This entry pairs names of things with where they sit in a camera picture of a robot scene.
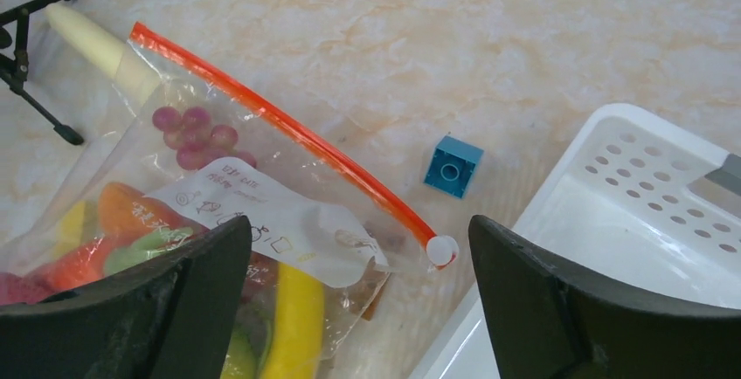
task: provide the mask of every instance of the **cream handle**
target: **cream handle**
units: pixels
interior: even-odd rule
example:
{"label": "cream handle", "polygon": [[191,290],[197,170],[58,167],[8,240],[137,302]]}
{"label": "cream handle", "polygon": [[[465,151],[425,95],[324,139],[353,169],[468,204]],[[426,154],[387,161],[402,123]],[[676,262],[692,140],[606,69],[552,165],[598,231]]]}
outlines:
{"label": "cream handle", "polygon": [[138,105],[147,102],[160,85],[159,74],[140,58],[132,54],[126,55],[122,61],[127,48],[125,43],[76,10],[52,3],[46,7],[45,14],[49,25],[72,48],[105,73]]}

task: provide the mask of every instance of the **tripod stand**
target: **tripod stand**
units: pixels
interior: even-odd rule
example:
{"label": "tripod stand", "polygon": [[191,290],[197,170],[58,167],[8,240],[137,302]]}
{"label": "tripod stand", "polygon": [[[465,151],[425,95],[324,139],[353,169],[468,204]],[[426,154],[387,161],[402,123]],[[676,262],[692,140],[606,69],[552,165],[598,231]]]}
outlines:
{"label": "tripod stand", "polygon": [[62,0],[32,0],[16,8],[7,10],[0,14],[0,49],[5,49],[13,44],[13,40],[3,27],[16,22],[16,46],[13,52],[14,59],[0,54],[0,79],[2,79],[10,90],[28,102],[53,126],[54,131],[72,145],[81,145],[85,140],[74,131],[73,128],[62,124],[51,113],[49,113],[38,101],[24,90],[24,82],[28,80],[28,27],[30,14],[42,10],[50,3]]}

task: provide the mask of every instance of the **grape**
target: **grape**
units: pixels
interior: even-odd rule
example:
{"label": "grape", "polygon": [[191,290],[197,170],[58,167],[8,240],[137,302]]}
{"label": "grape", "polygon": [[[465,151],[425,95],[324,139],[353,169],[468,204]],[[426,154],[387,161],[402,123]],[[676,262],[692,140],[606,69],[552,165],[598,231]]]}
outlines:
{"label": "grape", "polygon": [[183,124],[180,112],[173,107],[159,107],[152,114],[152,124],[164,133],[174,132]]}
{"label": "grape", "polygon": [[163,140],[164,144],[172,150],[178,150],[185,146],[183,132],[180,131],[163,133]]}
{"label": "grape", "polygon": [[234,127],[226,124],[217,124],[211,130],[211,145],[231,149],[237,144],[239,135]]}
{"label": "grape", "polygon": [[247,162],[251,167],[257,168],[257,160],[253,156],[253,154],[247,152],[246,150],[235,150],[232,152],[232,156],[235,158],[239,158],[244,162]]}
{"label": "grape", "polygon": [[204,151],[204,166],[225,156],[229,156],[226,150],[222,148],[209,147]]}
{"label": "grape", "polygon": [[204,153],[203,150],[198,150],[190,147],[183,147],[177,151],[175,156],[177,164],[180,168],[186,171],[192,171],[194,169],[201,169],[204,166]]}
{"label": "grape", "polygon": [[211,115],[203,107],[191,107],[183,113],[185,128],[207,127],[211,124]]}
{"label": "grape", "polygon": [[183,130],[183,144],[189,148],[203,149],[208,146],[209,129],[207,127],[191,127]]}

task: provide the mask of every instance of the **white basket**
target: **white basket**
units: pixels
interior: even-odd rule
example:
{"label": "white basket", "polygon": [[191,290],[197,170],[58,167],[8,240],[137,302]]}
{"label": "white basket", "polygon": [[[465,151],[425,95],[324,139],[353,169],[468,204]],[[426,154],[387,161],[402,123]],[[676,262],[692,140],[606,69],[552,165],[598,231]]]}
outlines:
{"label": "white basket", "polygon": [[[513,230],[628,284],[741,309],[741,197],[705,178],[738,183],[721,169],[737,159],[642,108],[605,106]],[[411,377],[498,377],[476,285]]]}

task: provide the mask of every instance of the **yellow banana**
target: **yellow banana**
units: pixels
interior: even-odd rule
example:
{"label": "yellow banana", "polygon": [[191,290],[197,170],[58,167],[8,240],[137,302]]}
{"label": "yellow banana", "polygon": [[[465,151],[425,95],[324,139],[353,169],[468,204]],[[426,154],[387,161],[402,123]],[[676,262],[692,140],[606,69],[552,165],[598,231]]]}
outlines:
{"label": "yellow banana", "polygon": [[313,379],[324,331],[324,286],[278,263],[274,336],[260,379]]}
{"label": "yellow banana", "polygon": [[59,258],[95,236],[95,203],[81,200],[62,217],[57,226],[54,258]]}

